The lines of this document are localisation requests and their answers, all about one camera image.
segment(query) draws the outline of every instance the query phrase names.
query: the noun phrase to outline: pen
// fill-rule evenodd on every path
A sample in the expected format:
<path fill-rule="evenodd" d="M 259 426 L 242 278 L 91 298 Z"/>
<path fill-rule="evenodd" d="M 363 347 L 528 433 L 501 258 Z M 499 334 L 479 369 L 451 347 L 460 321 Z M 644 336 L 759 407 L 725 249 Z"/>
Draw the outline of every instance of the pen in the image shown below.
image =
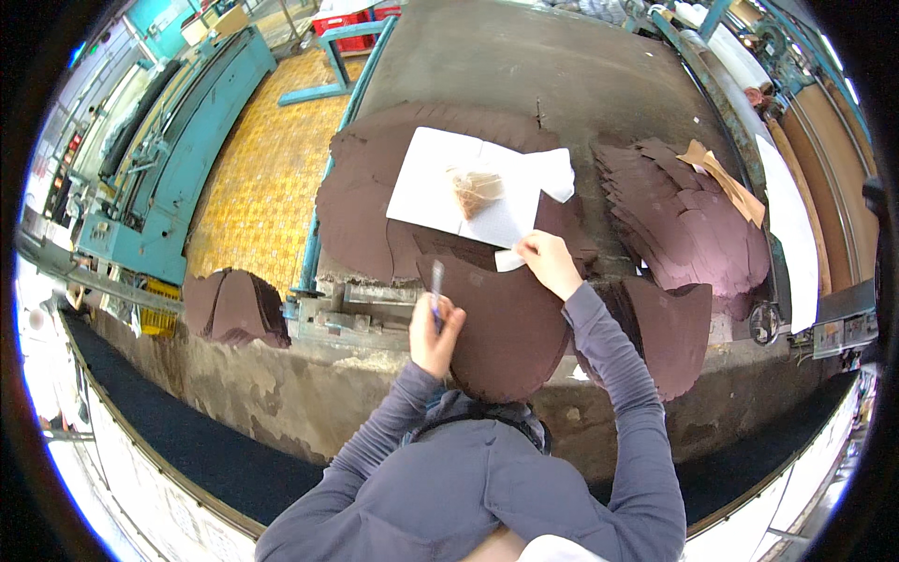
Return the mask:
<path fill-rule="evenodd" d="M 434 266 L 431 271 L 431 312 L 434 314 L 434 326 L 437 333 L 443 328 L 441 320 L 441 311 L 438 304 L 441 301 L 441 285 L 443 284 L 443 263 L 440 260 L 434 260 Z"/>

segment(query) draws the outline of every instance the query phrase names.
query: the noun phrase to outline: white roll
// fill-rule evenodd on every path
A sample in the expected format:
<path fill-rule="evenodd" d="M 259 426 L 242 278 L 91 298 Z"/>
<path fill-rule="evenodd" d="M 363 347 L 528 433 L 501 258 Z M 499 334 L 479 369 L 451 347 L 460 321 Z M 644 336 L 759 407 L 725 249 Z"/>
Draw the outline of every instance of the white roll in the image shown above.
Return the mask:
<path fill-rule="evenodd" d="M 706 19 L 708 9 L 702 4 L 694 4 L 691 14 L 698 17 L 699 24 Z M 708 47 L 721 60 L 727 71 L 734 77 L 736 83 L 744 90 L 749 87 L 763 89 L 771 84 L 771 78 L 765 69 L 761 67 L 758 59 L 738 40 L 722 23 L 718 24 L 711 39 L 707 41 Z"/>

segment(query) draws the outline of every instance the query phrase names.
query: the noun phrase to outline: leather piece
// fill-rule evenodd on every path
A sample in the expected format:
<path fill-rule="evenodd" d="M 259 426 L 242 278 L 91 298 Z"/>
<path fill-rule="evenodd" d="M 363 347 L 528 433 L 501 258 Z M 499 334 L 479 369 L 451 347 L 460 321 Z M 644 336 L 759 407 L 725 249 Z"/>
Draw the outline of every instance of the leather piece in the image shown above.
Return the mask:
<path fill-rule="evenodd" d="M 218 288 L 212 329 L 205 339 L 246 345 L 261 338 L 272 347 L 287 348 L 290 337 L 280 304 L 278 291 L 263 279 L 241 270 L 229 272 Z"/>
<path fill-rule="evenodd" d="M 485 402 L 527 401 L 552 376 L 571 338 L 562 302 L 526 267 L 488 272 L 448 255 L 418 258 L 426 287 L 435 259 L 444 266 L 443 294 L 467 312 L 450 365 L 453 378 Z"/>
<path fill-rule="evenodd" d="M 226 268 L 213 272 L 208 277 L 184 277 L 181 294 L 184 300 L 184 323 L 193 334 L 206 337 L 212 330 L 212 318 L 216 309 L 218 289 L 225 276 L 231 272 Z"/>
<path fill-rule="evenodd" d="M 743 320 L 770 269 L 768 242 L 717 181 L 654 138 L 628 148 L 594 146 L 593 154 L 614 228 L 653 281 L 665 290 L 708 283 L 717 307 Z"/>
<path fill-rule="evenodd" d="M 712 287 L 664 291 L 632 277 L 623 281 L 639 324 L 644 360 L 662 401 L 693 387 L 702 371 L 712 314 Z"/>
<path fill-rule="evenodd" d="M 423 251 L 416 236 L 427 237 L 429 248 L 443 247 L 439 254 L 495 271 L 493 251 L 499 248 L 439 231 L 425 235 L 430 229 L 387 219 L 393 185 L 418 127 L 479 137 L 521 153 L 559 147 L 556 135 L 536 119 L 479 107 L 402 103 L 356 120 L 332 138 L 334 169 L 316 197 L 322 247 L 341 265 L 386 284 L 417 277 L 415 261 Z M 576 195 L 560 204 L 541 193 L 535 227 L 564 237 L 574 256 L 588 263 L 596 246 L 579 227 L 579 209 Z"/>

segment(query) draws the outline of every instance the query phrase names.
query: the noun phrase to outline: machine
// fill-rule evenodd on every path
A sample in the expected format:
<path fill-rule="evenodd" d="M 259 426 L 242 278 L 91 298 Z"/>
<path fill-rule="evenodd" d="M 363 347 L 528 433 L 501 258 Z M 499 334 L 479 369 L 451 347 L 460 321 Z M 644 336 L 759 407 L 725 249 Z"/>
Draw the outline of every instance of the machine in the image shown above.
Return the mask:
<path fill-rule="evenodd" d="M 218 151 L 275 60 L 253 26 L 205 39 L 169 63 L 99 176 L 114 196 L 85 214 L 76 248 L 181 285 L 188 226 Z"/>

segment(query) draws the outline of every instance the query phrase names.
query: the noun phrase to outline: gray jacket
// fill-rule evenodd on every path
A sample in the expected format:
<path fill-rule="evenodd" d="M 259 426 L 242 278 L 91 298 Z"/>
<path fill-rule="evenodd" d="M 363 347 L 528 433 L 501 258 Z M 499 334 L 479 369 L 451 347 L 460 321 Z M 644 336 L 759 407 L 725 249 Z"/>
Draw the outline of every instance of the gray jacket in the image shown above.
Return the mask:
<path fill-rule="evenodd" d="M 610 562 L 677 560 L 686 536 L 664 410 L 633 344 L 587 283 L 563 314 L 615 408 L 609 506 L 567 461 L 494 420 L 444 424 L 397 448 L 441 382 L 409 363 L 368 422 L 256 545 L 256 560 L 459 560 L 500 524 L 552 534 Z"/>

